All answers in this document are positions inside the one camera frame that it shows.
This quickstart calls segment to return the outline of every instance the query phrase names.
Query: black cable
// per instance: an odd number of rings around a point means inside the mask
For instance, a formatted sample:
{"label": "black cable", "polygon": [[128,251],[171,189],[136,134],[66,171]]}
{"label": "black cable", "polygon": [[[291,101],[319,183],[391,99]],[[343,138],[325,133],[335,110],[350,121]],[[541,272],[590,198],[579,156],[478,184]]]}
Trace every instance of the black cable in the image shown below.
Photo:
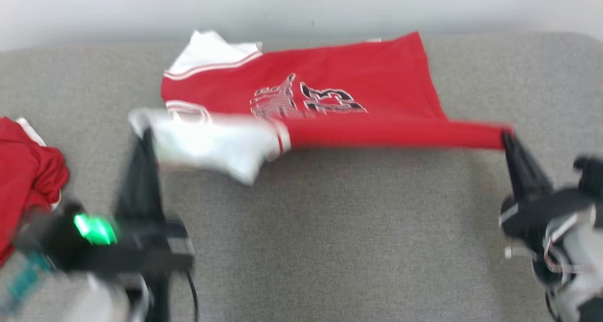
{"label": "black cable", "polygon": [[551,308],[551,301],[549,300],[548,294],[545,294],[545,302],[546,302],[547,309],[549,309],[549,314],[551,314],[551,317],[553,318],[553,320],[555,322],[562,322],[561,319],[559,318],[559,316],[555,316],[555,313],[553,313],[553,309]]}
{"label": "black cable", "polygon": [[199,316],[199,297],[196,295],[195,284],[192,281],[190,271],[187,271],[187,279],[190,285],[190,293],[192,294],[192,303],[195,305],[195,322],[201,322],[201,318]]}

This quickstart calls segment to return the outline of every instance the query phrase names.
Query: white trim stripe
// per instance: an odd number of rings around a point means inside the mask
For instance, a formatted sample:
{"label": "white trim stripe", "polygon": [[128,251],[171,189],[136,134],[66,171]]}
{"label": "white trim stripe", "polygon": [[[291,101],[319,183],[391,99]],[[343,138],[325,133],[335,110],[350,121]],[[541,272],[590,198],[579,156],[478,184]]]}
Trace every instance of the white trim stripe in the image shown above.
{"label": "white trim stripe", "polygon": [[280,144],[283,148],[281,154],[284,154],[285,152],[291,150],[291,137],[289,137],[289,130],[287,129],[287,126],[280,120],[273,119],[271,121],[276,128],[278,137],[280,138]]}
{"label": "white trim stripe", "polygon": [[172,81],[181,81],[183,79],[186,79],[188,77],[191,77],[192,75],[195,75],[195,74],[197,74],[199,72],[203,72],[203,71],[211,71],[213,69],[224,69],[224,68],[237,68],[237,67],[243,66],[244,64],[247,64],[248,62],[250,62],[260,56],[262,56],[262,53],[260,51],[257,51],[237,62],[223,63],[223,64],[207,64],[204,66],[196,66],[194,68],[187,70],[186,72],[178,73],[178,74],[172,74],[168,71],[165,71],[163,76],[168,79],[172,79]]}
{"label": "white trim stripe", "polygon": [[207,111],[207,110],[205,110],[205,107],[203,107],[201,105],[190,103],[189,101],[183,101],[183,100],[168,100],[168,101],[165,102],[165,107],[167,107],[168,110],[170,110],[170,109],[183,109],[183,110],[203,110],[203,111]]}
{"label": "white trim stripe", "polygon": [[[27,135],[30,137],[30,139],[32,139],[34,142],[38,143],[39,146],[46,146],[46,143],[44,142],[44,140],[41,139],[40,135],[36,132],[36,130],[34,130],[32,125],[30,125],[30,122],[28,122],[25,118],[19,117],[19,118],[17,118],[17,120],[15,120],[15,122],[17,122],[17,124],[21,125],[21,127],[23,128],[23,131],[25,131],[25,133],[27,133]],[[61,192],[61,190],[59,190],[58,191],[58,201],[56,203],[50,204],[51,210],[55,210],[56,208],[58,208],[58,204],[61,202],[62,197],[63,197],[63,193]]]}

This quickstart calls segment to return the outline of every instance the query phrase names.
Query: white fabric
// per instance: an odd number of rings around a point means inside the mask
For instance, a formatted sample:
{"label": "white fabric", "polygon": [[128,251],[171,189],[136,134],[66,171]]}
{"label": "white fabric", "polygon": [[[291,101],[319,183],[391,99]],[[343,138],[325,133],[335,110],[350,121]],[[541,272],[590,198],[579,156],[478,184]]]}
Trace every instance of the white fabric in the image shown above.
{"label": "white fabric", "polygon": [[203,109],[194,110],[130,112],[130,124],[139,137],[147,128],[153,131],[160,168],[218,170],[252,184],[263,162],[281,154],[279,139],[289,141],[274,122],[251,115],[209,116]]}
{"label": "white fabric", "polygon": [[165,77],[179,77],[191,71],[200,72],[212,68],[236,67],[248,58],[257,58],[262,52],[261,43],[227,43],[215,31],[197,32],[174,64],[166,71]]}
{"label": "white fabric", "polygon": [[34,130],[34,128],[30,125],[30,123],[28,121],[26,121],[25,118],[23,118],[23,117],[17,118],[17,120],[15,122],[17,122],[17,124],[21,125],[21,127],[23,128],[25,133],[27,133],[27,135],[30,137],[30,139],[32,139],[34,142],[38,143],[39,146],[46,146],[46,143],[44,142],[44,140],[41,139],[40,135],[37,134],[36,130]]}

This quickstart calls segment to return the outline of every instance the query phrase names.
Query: white wall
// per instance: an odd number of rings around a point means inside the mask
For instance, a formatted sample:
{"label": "white wall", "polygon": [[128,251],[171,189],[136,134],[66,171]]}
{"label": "white wall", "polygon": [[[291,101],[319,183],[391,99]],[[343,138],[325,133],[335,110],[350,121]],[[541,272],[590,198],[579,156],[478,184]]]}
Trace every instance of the white wall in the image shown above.
{"label": "white wall", "polygon": [[601,0],[0,0],[0,50],[73,41],[364,39],[557,30],[603,39]]}

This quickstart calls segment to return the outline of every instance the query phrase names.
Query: crumpled red shirt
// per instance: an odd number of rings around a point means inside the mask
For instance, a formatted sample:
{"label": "crumpled red shirt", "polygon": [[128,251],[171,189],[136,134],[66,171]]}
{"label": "crumpled red shirt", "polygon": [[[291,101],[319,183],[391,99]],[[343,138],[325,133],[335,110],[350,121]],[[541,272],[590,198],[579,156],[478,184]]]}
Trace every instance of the crumpled red shirt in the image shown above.
{"label": "crumpled red shirt", "polygon": [[0,117],[0,265],[13,253],[23,213],[33,206],[50,210],[68,178],[58,149],[39,145],[20,124]]}

